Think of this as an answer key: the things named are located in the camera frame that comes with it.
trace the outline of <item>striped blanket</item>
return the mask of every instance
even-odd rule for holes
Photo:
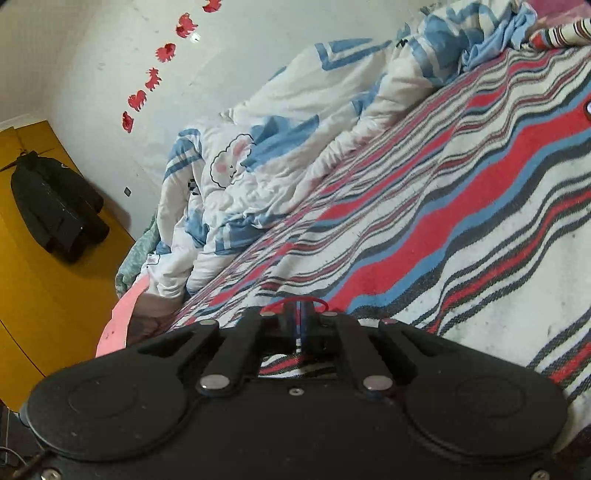
[[[549,376],[570,404],[557,448],[588,438],[590,57],[508,50],[463,75],[343,161],[173,328],[321,297],[365,325],[395,317]],[[328,371],[277,355],[261,373]]]

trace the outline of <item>comforter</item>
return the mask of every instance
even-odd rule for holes
[[[460,0],[427,15],[396,44],[318,43],[248,101],[196,120],[168,162],[157,213],[162,244],[143,267],[150,286],[135,314],[175,311],[349,153],[454,81],[465,63],[473,68],[477,58],[504,48],[507,42],[494,40],[499,26],[500,37],[508,25],[508,37],[523,37],[524,22],[535,20],[530,14],[518,0]]]

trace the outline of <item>red paper cutout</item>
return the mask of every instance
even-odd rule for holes
[[[138,93],[136,93],[135,95],[130,95],[127,99],[127,103],[129,104],[129,106],[136,112],[139,112],[142,109],[145,101],[146,92],[144,92],[143,90],[138,90]]]
[[[177,49],[177,46],[174,43],[167,43],[164,47],[160,47],[156,50],[156,58],[159,59],[162,63],[166,63],[170,61],[174,57],[174,51]]]
[[[127,112],[123,112],[123,130],[130,134],[133,127],[134,119],[131,118]]]
[[[146,88],[152,92],[156,88],[156,85],[160,85],[162,78],[158,76],[158,69],[149,69],[147,73],[150,76],[150,79],[144,85],[146,85]]]
[[[188,13],[181,15],[181,18],[178,19],[177,35],[181,38],[187,38],[198,26],[193,23]]]
[[[222,6],[222,0],[207,0],[207,5],[203,9],[208,13],[217,12]]]

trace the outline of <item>black coat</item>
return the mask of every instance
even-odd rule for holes
[[[75,171],[31,152],[19,157],[10,182],[33,238],[48,252],[76,261],[88,243],[102,242],[109,226],[97,215],[103,198]]]

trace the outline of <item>wall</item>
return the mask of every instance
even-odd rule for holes
[[[219,11],[205,13],[205,0],[103,0],[70,33],[47,92],[47,115],[74,162],[121,207],[120,219],[137,237],[155,211],[179,130],[247,98],[307,45],[393,38],[425,3],[409,2],[222,0]],[[176,35],[185,12],[199,25],[199,43]],[[162,64],[155,51],[169,42],[176,56]],[[152,67],[162,82],[148,92]],[[134,112],[127,99],[138,89],[147,102]],[[125,110],[135,118],[131,134],[121,125]]]
[[[78,0],[9,0],[0,9],[0,130],[42,119],[47,79],[85,9]]]

